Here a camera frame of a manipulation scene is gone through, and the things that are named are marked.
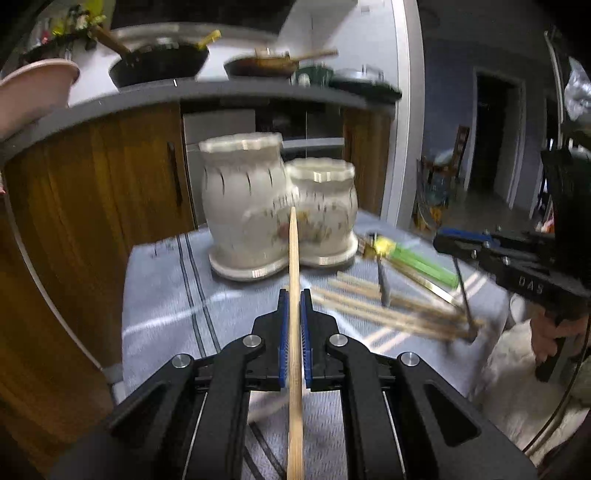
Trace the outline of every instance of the black stripe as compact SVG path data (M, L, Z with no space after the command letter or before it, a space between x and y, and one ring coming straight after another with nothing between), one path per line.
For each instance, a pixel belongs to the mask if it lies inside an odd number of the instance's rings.
M209 314L207 303L205 302L205 294L203 293L203 287L201 286L201 278L199 278L199 272L197 271L197 265L195 265L195 259L193 257L193 250L191 249L191 243L189 242L189 236L185 233L185 241L187 242L187 250L189 251L189 259L191 260L191 267L193 267L193 275L195 275L195 283L197 284L197 290L199 291L199 297L201 298L201 308L203 309L203 315L207 322L207 328L209 334L212 336L213 346L216 349L216 353L219 353L222 348L220 342L217 339L215 328L213 327L212 317Z
M279 460L277 460L277 457L273 453L273 450L271 450L271 447L269 447L269 444L265 440L265 437L263 436L261 429L258 427L256 423L251 423L251 430L252 434L255 436L257 442L261 446L262 451L265 452L265 455L271 462L271 465L277 472L277 475L279 475L279 478L281 478L281 480L287 479L287 473L285 472L285 469L283 468L282 464L279 463Z
M199 355L205 356L205 348L203 347L203 341L201 340L201 334L199 333L199 326L197 325L197 317L195 315L195 304L193 303L193 296L191 295L191 289L189 288L189 279L187 278L187 271L184 267L183 261L183 246L181 245L181 239L177 235L178 245L178 258L181 263L181 271L183 272L183 280L185 283L185 292L187 293L187 300L189 301L189 308L191 308L191 322L193 324L193 332L195 333L195 340L197 340L197 347L199 348Z
M251 454L246 447L244 447L244 462L256 480L265 480L265 477L262 476L261 471L256 466L255 461L252 459Z

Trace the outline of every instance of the cabinet handle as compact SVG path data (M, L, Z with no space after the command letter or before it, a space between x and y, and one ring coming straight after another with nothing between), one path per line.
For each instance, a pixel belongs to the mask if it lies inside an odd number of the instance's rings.
M180 207L183 202L183 192L181 191L181 182L178 179L177 156L174 151L174 143L168 142L167 148L168 148L168 160L170 162L170 168L173 171L174 190L177 192L177 206Z

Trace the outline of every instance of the hand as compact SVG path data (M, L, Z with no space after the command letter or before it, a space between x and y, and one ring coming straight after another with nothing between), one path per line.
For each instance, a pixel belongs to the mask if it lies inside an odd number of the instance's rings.
M560 325L554 325L554 320L546 315L543 307L533 306L531 311L531 349L535 353L538 364L543 363L549 356L558 352L558 345L554 339L584 334L587 329L588 315L578 320L564 320Z

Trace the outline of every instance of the pink bowl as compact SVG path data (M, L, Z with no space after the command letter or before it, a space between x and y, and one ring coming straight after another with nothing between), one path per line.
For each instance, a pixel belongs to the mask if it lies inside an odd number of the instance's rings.
M70 87L80 76L73 61L40 60L0 82L0 140L24 125L68 105Z

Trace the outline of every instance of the range hood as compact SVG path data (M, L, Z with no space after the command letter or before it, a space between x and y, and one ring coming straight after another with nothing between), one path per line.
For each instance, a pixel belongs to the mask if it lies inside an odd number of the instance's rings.
M162 23L231 25L278 34L296 0L117 0L111 29Z

